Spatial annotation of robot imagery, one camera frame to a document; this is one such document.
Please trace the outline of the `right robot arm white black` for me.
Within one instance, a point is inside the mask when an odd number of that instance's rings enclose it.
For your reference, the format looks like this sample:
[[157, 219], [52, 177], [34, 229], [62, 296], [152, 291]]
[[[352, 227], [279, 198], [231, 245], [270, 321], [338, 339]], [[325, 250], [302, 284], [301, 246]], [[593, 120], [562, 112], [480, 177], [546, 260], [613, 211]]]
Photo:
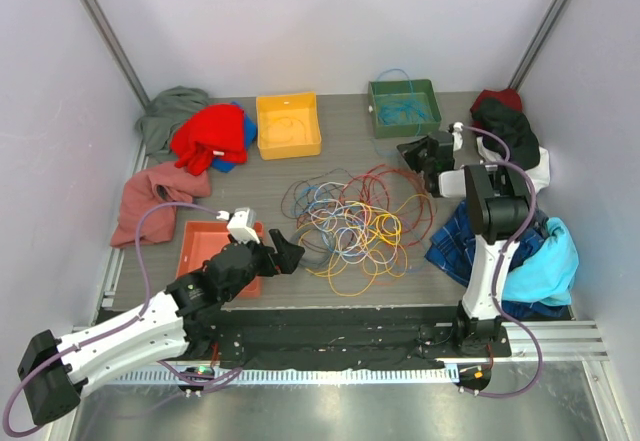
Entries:
[[536, 212], [532, 180], [511, 162], [507, 144], [504, 155], [483, 164], [456, 169], [454, 152], [462, 144], [458, 124], [413, 142], [399, 144], [397, 151], [406, 165], [423, 178], [435, 197], [465, 198], [475, 254], [466, 292], [453, 321], [451, 343], [462, 355], [477, 354], [487, 344], [502, 341], [506, 315], [502, 295], [511, 260], [523, 233]]

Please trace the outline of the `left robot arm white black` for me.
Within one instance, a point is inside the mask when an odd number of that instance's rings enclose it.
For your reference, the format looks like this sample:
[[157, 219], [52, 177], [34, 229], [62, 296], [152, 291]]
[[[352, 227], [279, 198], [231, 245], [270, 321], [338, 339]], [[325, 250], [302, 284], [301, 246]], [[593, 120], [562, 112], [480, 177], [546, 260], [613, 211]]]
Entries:
[[213, 346], [208, 316], [258, 277], [293, 273], [304, 253], [279, 230], [272, 243], [231, 239], [201, 266], [139, 308], [83, 331], [34, 335], [18, 365], [32, 421], [41, 427], [73, 411], [82, 398], [140, 366], [184, 354], [205, 358]]

